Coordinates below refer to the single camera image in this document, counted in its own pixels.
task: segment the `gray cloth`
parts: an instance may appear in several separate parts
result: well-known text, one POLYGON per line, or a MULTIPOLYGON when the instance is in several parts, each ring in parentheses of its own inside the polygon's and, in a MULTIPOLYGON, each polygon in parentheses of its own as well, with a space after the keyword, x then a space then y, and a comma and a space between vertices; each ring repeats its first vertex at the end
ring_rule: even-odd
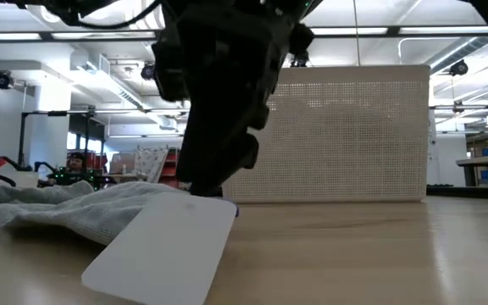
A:
POLYGON ((0 186, 0 228, 59 225, 108 245, 142 210, 172 187, 130 182, 94 192, 85 181, 72 186, 17 189, 0 186))

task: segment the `ceiling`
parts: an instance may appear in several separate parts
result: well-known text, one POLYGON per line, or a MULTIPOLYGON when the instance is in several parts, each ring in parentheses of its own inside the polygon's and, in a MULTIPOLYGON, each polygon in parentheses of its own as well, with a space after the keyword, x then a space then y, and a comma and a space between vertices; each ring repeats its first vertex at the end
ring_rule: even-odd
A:
MULTIPOLYGON (((98 24, 120 22, 137 14, 152 0, 125 0, 96 12, 88 21, 98 24)), ((389 25, 484 25, 484 20, 468 3, 457 0, 324 0, 303 21, 311 27, 389 26, 389 25)), ((132 30, 156 30, 163 26, 159 11, 132 30)), ((29 10, 0 4, 0 31, 83 31, 51 19, 39 7, 29 10)), ((458 37, 441 39, 400 38, 321 38, 309 47, 310 65, 376 65, 424 64, 439 54, 447 53, 462 43, 458 37)), ((69 71, 69 56, 76 49, 100 53, 109 59, 111 75, 143 99, 157 98, 155 106, 173 107, 158 100, 158 90, 152 81, 144 81, 140 71, 144 62, 153 61, 150 42, 76 42, 0 44, 0 60, 37 60, 62 75, 69 71)), ((431 77, 435 99, 432 104, 450 105, 455 99, 468 103, 488 104, 488 45, 465 58, 469 73, 452 79, 441 73, 431 77)), ((119 98, 95 84, 74 83, 72 103, 92 103, 98 107, 118 104, 119 98)), ((485 111, 467 112, 459 121, 471 123, 483 119, 485 111)), ((438 111, 438 121, 452 119, 451 110, 438 111)), ((121 124, 145 124, 144 117, 123 117, 121 124)))

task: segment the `white card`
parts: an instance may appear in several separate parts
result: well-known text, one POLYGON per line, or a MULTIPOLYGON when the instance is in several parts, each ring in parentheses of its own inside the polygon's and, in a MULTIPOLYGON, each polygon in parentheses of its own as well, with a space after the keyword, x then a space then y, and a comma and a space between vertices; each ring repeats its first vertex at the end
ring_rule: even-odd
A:
POLYGON ((82 284, 145 304, 203 304, 235 215, 231 202, 158 194, 88 266, 82 284))

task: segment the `white pegboard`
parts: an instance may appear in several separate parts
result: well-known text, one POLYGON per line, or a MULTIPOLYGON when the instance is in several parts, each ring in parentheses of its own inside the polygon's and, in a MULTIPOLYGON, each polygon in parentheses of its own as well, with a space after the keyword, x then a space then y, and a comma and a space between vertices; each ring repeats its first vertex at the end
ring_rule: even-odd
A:
POLYGON ((412 201, 425 196, 427 66, 283 69, 237 202, 412 201))

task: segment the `pegboard panel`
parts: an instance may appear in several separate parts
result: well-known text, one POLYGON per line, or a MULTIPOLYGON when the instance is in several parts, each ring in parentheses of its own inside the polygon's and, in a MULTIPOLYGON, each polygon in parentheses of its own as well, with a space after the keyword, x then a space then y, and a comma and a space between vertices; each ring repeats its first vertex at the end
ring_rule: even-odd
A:
POLYGON ((430 70, 283 69, 254 169, 224 184, 237 202, 420 200, 430 70))

